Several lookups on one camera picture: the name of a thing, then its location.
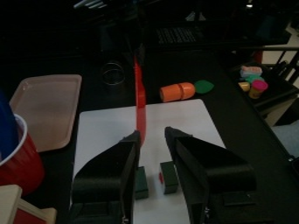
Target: black table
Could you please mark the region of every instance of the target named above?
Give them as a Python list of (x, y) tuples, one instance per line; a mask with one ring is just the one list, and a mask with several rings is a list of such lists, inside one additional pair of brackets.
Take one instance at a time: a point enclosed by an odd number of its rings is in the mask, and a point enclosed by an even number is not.
[[(79, 108), (69, 144), (41, 153), (45, 178), (41, 186), (24, 199), (40, 208), (57, 209), (57, 224), (68, 222), (72, 167), (76, 150), (79, 114), (81, 111), (135, 105), (133, 69), (123, 56), (125, 92), (105, 92), (99, 74), (105, 59), (91, 61), (83, 57), (26, 60), (0, 64), (0, 88), (12, 97), (18, 82), (45, 74), (80, 74), (83, 77)], [(159, 103), (159, 87), (183, 81), (207, 80), (213, 90), (196, 95), (204, 101), (225, 147), (252, 165), (259, 191), (275, 223), (299, 220), (299, 181), (291, 171), (283, 145), (279, 143), (260, 114), (241, 90), (223, 72), (212, 52), (151, 52), (144, 59), (144, 88), (147, 103)]]

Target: pink object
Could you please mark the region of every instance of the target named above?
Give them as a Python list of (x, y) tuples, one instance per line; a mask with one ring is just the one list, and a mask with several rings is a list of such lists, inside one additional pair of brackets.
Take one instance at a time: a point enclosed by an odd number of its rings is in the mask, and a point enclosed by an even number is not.
[(12, 154), (0, 163), (0, 186), (18, 185), (22, 195), (30, 193), (42, 182), (44, 169), (40, 155), (28, 135), (24, 119), (14, 115), (20, 142)]
[(36, 150), (62, 148), (70, 140), (81, 77), (53, 74), (26, 78), (10, 100), (13, 112), (22, 117)]
[(253, 80), (251, 86), (257, 90), (267, 90), (267, 83), (263, 80)]

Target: red cup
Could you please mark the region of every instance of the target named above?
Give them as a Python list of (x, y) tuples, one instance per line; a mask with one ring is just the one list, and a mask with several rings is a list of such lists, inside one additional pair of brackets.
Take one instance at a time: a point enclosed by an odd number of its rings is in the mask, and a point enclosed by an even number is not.
[(18, 185), (22, 196), (30, 193), (42, 182), (42, 161), (28, 135), (24, 119), (14, 115), (18, 132), (18, 145), (10, 155), (0, 162), (0, 186)]

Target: orange object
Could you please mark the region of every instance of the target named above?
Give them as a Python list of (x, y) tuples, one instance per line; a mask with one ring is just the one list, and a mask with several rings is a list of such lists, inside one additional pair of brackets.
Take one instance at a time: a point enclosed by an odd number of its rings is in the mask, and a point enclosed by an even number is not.
[(160, 88), (160, 97), (163, 102), (185, 100), (195, 95), (195, 87), (189, 82), (172, 84)]
[(195, 86), (189, 82), (179, 83), (181, 88), (181, 100), (185, 100), (195, 95)]

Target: pink plastic tray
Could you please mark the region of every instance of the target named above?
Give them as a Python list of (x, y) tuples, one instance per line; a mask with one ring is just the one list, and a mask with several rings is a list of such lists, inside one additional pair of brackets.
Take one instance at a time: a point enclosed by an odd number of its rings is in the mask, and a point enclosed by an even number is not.
[(13, 93), (10, 107), (26, 121), (38, 152), (60, 149), (70, 140), (80, 82), (77, 74), (32, 77)]

